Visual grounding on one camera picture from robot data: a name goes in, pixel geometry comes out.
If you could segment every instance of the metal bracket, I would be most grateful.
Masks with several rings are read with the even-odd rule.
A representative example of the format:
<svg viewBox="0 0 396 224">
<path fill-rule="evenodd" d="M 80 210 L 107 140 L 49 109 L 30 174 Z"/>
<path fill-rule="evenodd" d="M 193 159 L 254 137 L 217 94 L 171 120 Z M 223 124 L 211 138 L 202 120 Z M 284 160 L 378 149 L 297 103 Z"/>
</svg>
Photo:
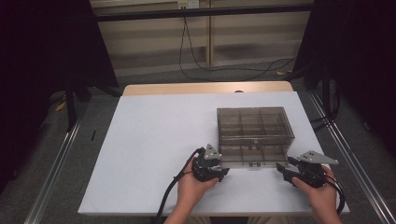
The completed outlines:
<svg viewBox="0 0 396 224">
<path fill-rule="evenodd" d="M 221 154 L 219 154 L 210 144 L 207 144 L 204 155 L 205 160 L 220 160 Z"/>
<path fill-rule="evenodd" d="M 309 163 L 325 163 L 331 165 L 338 165 L 339 163 L 338 160 L 334 160 L 313 150 L 305 152 L 304 154 L 298 156 L 297 159 Z"/>
</svg>

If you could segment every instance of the white tabletop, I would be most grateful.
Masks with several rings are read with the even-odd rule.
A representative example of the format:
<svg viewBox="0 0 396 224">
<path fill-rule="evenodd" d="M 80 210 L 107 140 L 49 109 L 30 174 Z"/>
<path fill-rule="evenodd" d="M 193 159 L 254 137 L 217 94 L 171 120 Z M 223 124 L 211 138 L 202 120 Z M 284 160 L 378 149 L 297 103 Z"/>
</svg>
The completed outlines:
<svg viewBox="0 0 396 224">
<path fill-rule="evenodd" d="M 295 140 L 288 152 L 323 153 L 296 92 L 122 96 L 78 212 L 155 216 L 163 194 L 190 154 L 218 145 L 217 108 L 284 106 Z M 165 215 L 177 200 L 169 194 Z M 232 169 L 192 216 L 293 216 L 311 213 L 307 197 L 275 167 Z"/>
</svg>

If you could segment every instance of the hand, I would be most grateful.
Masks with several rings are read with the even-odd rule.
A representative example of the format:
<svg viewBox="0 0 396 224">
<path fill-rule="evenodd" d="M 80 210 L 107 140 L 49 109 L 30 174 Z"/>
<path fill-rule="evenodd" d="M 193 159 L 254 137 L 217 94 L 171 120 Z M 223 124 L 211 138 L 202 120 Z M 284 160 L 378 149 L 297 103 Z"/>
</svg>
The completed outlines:
<svg viewBox="0 0 396 224">
<path fill-rule="evenodd" d="M 201 182 L 195 179 L 191 170 L 192 160 L 184 170 L 184 175 L 177 182 L 177 204 L 165 223 L 185 223 L 194 206 L 204 196 L 205 191 L 219 182 L 218 178 Z"/>
<path fill-rule="evenodd" d="M 194 207 L 202 199 L 205 191 L 215 186 L 219 182 L 219 179 L 214 178 L 206 182 L 201 182 L 195 179 L 191 169 L 192 160 L 184 170 L 185 175 L 177 183 L 177 203 Z"/>
<path fill-rule="evenodd" d="M 322 166 L 322 168 L 326 175 L 334 178 L 332 170 L 326 166 Z M 330 178 L 327 178 L 327 180 L 333 183 L 333 180 Z M 309 202 L 314 212 L 314 218 L 319 223 L 341 223 L 340 217 L 335 209 L 337 192 L 332 186 L 325 184 L 323 187 L 315 189 L 297 177 L 294 177 L 292 181 L 295 186 L 308 195 Z"/>
</svg>

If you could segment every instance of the handheld controller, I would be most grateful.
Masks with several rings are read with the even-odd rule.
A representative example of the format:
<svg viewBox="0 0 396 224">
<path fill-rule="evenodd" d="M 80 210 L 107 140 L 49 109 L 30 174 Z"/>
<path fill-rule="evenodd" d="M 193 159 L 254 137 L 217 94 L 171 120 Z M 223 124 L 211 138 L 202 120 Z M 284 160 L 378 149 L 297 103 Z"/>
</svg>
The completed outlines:
<svg viewBox="0 0 396 224">
<path fill-rule="evenodd" d="M 218 178 L 219 182 L 221 182 L 224 176 L 230 171 L 230 168 L 212 169 L 212 167 L 220 164 L 220 158 L 221 154 L 209 144 L 206 149 L 202 148 L 198 157 L 192 160 L 192 173 L 194 177 L 201 182 L 206 182 L 213 178 Z"/>
</svg>

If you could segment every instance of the transparent plastic container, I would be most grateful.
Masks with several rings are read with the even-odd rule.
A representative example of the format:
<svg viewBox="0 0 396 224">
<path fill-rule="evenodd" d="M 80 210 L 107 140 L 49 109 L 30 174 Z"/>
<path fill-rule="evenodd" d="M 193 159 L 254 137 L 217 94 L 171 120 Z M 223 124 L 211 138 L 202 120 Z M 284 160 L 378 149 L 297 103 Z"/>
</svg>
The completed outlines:
<svg viewBox="0 0 396 224">
<path fill-rule="evenodd" d="M 221 165 L 286 165 L 294 140 L 283 107 L 218 108 Z"/>
</svg>

